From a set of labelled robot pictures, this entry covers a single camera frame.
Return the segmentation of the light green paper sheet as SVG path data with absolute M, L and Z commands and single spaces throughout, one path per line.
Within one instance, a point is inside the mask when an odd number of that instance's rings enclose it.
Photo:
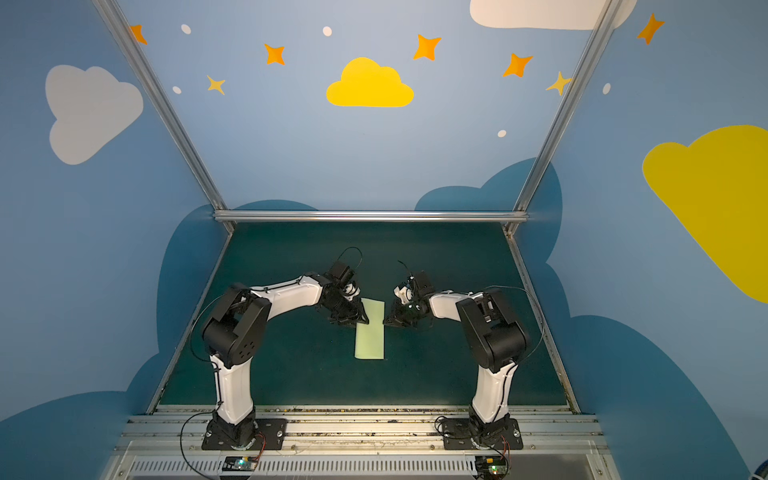
M 359 360 L 383 360 L 385 303 L 363 298 L 362 304 L 369 323 L 356 326 L 354 356 Z

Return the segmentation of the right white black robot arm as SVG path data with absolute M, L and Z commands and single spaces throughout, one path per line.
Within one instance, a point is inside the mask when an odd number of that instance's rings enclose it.
M 517 420 L 508 400 L 514 374 L 529 347 L 529 336 L 509 302 L 497 288 L 475 294 L 452 291 L 420 293 L 414 287 L 394 289 L 390 326 L 412 326 L 433 317 L 461 324 L 470 353 L 478 365 L 475 395 L 465 418 L 436 420 L 436 431 L 447 450 L 473 447 L 498 451 L 523 448 Z

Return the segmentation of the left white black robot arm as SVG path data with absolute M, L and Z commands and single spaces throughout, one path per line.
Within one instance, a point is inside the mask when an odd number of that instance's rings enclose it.
M 232 285 L 202 328 L 213 365 L 217 403 L 201 448 L 211 451 L 278 451 L 287 420 L 258 419 L 251 395 L 251 361 L 267 324 L 275 317 L 310 306 L 322 307 L 341 325 L 369 322 L 354 280 L 311 273 L 269 286 Z

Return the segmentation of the right green circuit board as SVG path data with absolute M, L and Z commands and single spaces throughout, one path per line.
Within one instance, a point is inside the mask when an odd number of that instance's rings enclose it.
M 474 478 L 477 480 L 503 480 L 509 472 L 507 461 L 501 456 L 477 456 Z

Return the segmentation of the green circuit board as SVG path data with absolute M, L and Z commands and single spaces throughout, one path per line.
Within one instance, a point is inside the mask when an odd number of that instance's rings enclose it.
M 509 472 L 507 461 L 501 456 L 477 456 L 474 478 L 477 480 L 503 480 Z
M 260 459 L 256 456 L 227 456 L 222 464 L 223 472 L 254 472 Z

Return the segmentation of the left green circuit board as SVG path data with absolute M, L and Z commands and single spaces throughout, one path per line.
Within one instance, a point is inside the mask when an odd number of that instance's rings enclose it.
M 256 456 L 227 456 L 222 464 L 223 472 L 254 472 L 260 459 Z

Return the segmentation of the aluminium back frame rail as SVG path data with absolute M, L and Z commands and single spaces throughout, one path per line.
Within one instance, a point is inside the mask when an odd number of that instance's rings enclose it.
M 225 222 L 459 222 L 524 223 L 525 212 L 481 211 L 298 211 L 298 210 L 215 210 L 214 218 Z

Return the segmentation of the right side floor rail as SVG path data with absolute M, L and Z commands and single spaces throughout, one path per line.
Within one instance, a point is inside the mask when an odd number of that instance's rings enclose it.
M 507 240 L 511 255 L 514 259 L 516 268 L 520 275 L 523 289 L 525 290 L 529 298 L 529 303 L 531 305 L 533 315 L 539 327 L 540 340 L 546 346 L 548 356 L 556 372 L 558 381 L 564 390 L 568 407 L 573 414 L 581 414 L 582 410 L 578 404 L 578 400 L 572 388 L 571 382 L 568 378 L 561 355 L 558 351 L 555 340 L 552 336 L 552 332 L 547 322 L 544 309 L 542 308 L 538 295 L 535 291 L 533 281 L 528 272 L 522 253 L 514 238 L 513 230 L 511 228 L 506 229 L 504 235 Z

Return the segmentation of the floor rail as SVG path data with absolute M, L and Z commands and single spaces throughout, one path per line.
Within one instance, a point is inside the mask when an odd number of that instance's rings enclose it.
M 179 226 L 163 259 L 157 294 L 159 353 L 134 378 L 138 412 L 151 414 L 165 394 L 232 234 L 217 226 L 209 233 Z
M 533 315 L 539 327 L 540 340 L 546 346 L 548 356 L 556 372 L 558 381 L 564 390 L 568 407 L 573 414 L 581 414 L 582 410 L 578 404 L 578 400 L 572 388 L 571 382 L 568 378 L 561 355 L 558 351 L 555 340 L 552 336 L 552 332 L 547 322 L 544 309 L 542 308 L 538 295 L 535 291 L 533 281 L 528 272 L 522 253 L 514 238 L 513 230 L 511 228 L 506 229 L 504 235 L 507 240 L 511 255 L 514 259 L 516 268 L 520 275 L 523 289 L 525 290 L 529 298 L 529 303 L 531 305 Z

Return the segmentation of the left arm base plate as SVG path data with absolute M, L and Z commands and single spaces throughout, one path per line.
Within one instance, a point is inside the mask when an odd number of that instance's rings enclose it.
M 230 424 L 215 417 L 207 424 L 201 448 L 220 451 L 281 450 L 285 440 L 287 420 L 284 418 L 246 417 Z

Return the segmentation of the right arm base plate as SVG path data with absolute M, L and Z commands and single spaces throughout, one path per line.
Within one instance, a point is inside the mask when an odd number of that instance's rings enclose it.
M 474 418 L 440 416 L 435 421 L 435 430 L 443 439 L 445 450 L 516 451 L 524 448 L 519 424 L 509 415 L 488 424 Z

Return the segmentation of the left side floor rail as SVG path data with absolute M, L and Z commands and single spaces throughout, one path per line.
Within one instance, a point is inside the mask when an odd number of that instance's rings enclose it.
M 138 412 L 151 414 L 165 394 L 232 234 L 217 226 L 209 233 L 179 226 L 163 259 L 157 294 L 159 353 L 134 378 Z

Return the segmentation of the aluminium front rail platform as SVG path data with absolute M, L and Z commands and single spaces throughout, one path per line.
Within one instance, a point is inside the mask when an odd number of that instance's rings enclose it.
M 505 479 L 615 479 L 618 468 L 598 420 L 564 407 L 515 407 L 522 450 L 445 450 L 440 416 L 457 406 L 264 406 L 287 420 L 281 450 L 201 448 L 209 411 L 163 406 L 130 418 L 105 467 L 107 479 L 475 479 L 477 456 L 501 456 Z M 223 472 L 227 456 L 256 456 L 254 472 Z

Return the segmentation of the aluminium right corner post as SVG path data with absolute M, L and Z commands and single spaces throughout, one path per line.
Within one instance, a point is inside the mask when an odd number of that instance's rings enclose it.
M 513 239 L 518 225 L 527 219 L 529 206 L 577 110 L 581 97 L 599 64 L 613 32 L 621 24 L 619 17 L 624 13 L 631 14 L 635 4 L 635 1 L 606 1 L 598 14 L 596 24 L 573 72 L 572 81 L 564 93 L 544 143 L 515 202 L 513 212 L 518 217 L 504 224 L 503 230 L 508 240 Z

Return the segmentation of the aluminium corner post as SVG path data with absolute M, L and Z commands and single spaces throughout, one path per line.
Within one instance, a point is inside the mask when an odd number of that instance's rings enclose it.
M 143 53 L 141 44 L 132 33 L 118 2 L 93 0 L 92 4 L 128 61 L 214 212 L 227 210 L 228 207 L 215 186 L 211 174 L 184 129 L 149 60 Z
M 513 239 L 518 225 L 527 219 L 529 206 L 577 110 L 581 97 L 599 64 L 613 32 L 621 24 L 619 17 L 624 13 L 631 14 L 635 4 L 635 1 L 606 1 L 598 14 L 596 24 L 573 72 L 572 81 L 564 93 L 544 143 L 515 202 L 513 212 L 518 217 L 504 224 L 503 230 L 508 240 Z

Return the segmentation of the aluminium left corner post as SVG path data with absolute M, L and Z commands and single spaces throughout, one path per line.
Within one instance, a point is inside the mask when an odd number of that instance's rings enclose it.
M 184 129 L 149 60 L 143 53 L 141 44 L 132 33 L 118 2 L 93 0 L 92 4 L 128 61 L 214 212 L 227 210 L 228 207 L 215 186 L 211 174 Z

